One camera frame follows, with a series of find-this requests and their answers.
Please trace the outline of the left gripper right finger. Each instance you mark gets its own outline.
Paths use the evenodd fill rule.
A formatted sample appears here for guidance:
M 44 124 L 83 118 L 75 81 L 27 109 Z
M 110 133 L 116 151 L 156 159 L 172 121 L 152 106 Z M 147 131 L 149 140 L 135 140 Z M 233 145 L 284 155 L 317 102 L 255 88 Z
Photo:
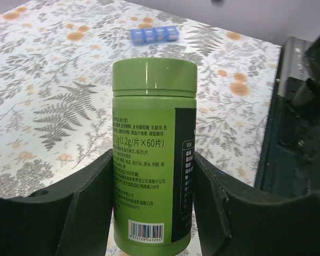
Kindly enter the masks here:
M 320 255 L 320 191 L 293 199 L 251 187 L 194 156 L 202 255 Z

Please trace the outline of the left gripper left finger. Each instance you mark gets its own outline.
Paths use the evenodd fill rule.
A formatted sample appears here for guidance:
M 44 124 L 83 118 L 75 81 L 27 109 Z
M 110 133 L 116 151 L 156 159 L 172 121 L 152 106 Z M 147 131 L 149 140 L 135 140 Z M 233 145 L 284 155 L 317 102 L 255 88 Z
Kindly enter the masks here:
M 113 152 L 27 197 L 0 198 L 0 255 L 104 255 Z

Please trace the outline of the green pill bottle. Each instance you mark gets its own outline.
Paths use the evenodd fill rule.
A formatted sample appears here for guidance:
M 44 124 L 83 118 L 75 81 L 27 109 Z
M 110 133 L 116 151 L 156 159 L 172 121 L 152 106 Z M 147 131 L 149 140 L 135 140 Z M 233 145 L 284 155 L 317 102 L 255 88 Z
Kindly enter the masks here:
M 128 255 L 177 255 L 191 240 L 197 66 L 113 65 L 114 240 Z

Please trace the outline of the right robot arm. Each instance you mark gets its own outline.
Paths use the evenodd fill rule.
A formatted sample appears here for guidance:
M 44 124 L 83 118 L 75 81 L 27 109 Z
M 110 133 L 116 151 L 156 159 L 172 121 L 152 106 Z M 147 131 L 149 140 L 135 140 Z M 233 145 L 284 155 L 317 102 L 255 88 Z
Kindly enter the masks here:
M 302 60 L 308 78 L 297 90 L 290 107 L 296 115 L 314 125 L 320 121 L 320 36 L 305 51 Z

